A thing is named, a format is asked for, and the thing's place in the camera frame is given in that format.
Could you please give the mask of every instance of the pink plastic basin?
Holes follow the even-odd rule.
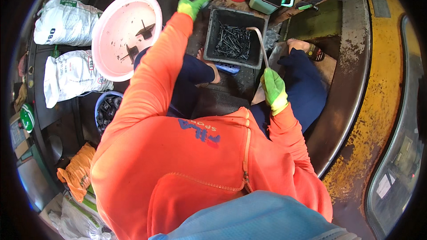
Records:
[[[135,36],[143,28],[155,24],[152,37],[144,40]],[[93,63],[100,74],[114,82],[128,80],[133,75],[133,64],[125,57],[126,44],[138,51],[152,46],[162,28],[161,8],[157,0],[115,0],[95,24],[92,31]]]

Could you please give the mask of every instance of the white plastic bag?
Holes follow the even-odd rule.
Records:
[[[113,89],[113,82],[104,78],[94,67],[92,51],[76,50],[58,58],[47,57],[44,70],[46,107],[76,97],[84,92]]]
[[[62,214],[49,213],[53,226],[65,240],[110,240],[111,234],[102,232],[98,218],[80,208],[69,193],[62,200]]]
[[[49,0],[37,13],[34,42],[39,45],[89,46],[102,11],[78,0]]]

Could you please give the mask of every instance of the black plastic bin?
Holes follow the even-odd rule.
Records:
[[[255,26],[261,31],[264,38],[267,31],[268,19],[255,17],[253,14],[244,11],[228,8],[213,8],[211,10],[209,26],[207,28],[205,53],[203,54],[205,60],[225,62],[260,69],[263,63],[263,57],[260,41],[254,31],[251,33],[251,49],[249,51],[248,60],[229,58],[215,52],[216,45],[219,42],[218,35],[220,34],[220,22],[238,27]]]

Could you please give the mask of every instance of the orange plastic bag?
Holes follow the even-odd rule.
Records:
[[[70,164],[64,169],[58,168],[56,176],[61,182],[66,182],[70,192],[77,201],[82,202],[86,195],[86,189],[91,184],[91,162],[95,155],[95,149],[85,145],[71,159]]]

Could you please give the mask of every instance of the sandal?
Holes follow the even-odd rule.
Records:
[[[313,61],[322,61],[324,59],[324,52],[312,43],[310,43],[310,48],[305,53]]]

